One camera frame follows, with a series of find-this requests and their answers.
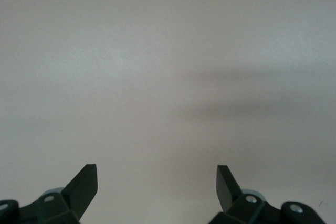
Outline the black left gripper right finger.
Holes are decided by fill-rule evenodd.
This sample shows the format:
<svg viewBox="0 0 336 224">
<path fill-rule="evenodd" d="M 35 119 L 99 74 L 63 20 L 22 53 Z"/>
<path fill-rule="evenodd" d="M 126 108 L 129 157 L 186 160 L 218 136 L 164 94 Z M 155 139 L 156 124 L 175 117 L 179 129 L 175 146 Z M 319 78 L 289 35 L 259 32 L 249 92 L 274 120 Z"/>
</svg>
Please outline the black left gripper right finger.
<svg viewBox="0 0 336 224">
<path fill-rule="evenodd" d="M 210 223 L 324 223 L 314 209 L 288 201 L 277 209 L 257 193 L 243 191 L 226 165 L 218 165 L 216 193 L 222 211 Z"/>
</svg>

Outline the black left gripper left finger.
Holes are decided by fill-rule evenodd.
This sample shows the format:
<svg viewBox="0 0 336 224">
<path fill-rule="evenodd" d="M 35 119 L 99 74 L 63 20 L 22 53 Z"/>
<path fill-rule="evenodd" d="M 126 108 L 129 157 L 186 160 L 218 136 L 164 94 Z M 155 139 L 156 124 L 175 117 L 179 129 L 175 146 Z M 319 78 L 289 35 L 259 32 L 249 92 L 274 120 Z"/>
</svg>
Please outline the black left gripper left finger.
<svg viewBox="0 0 336 224">
<path fill-rule="evenodd" d="M 80 223 L 97 191 L 97 166 L 87 164 L 64 188 L 48 190 L 27 206 L 2 200 L 1 223 Z"/>
</svg>

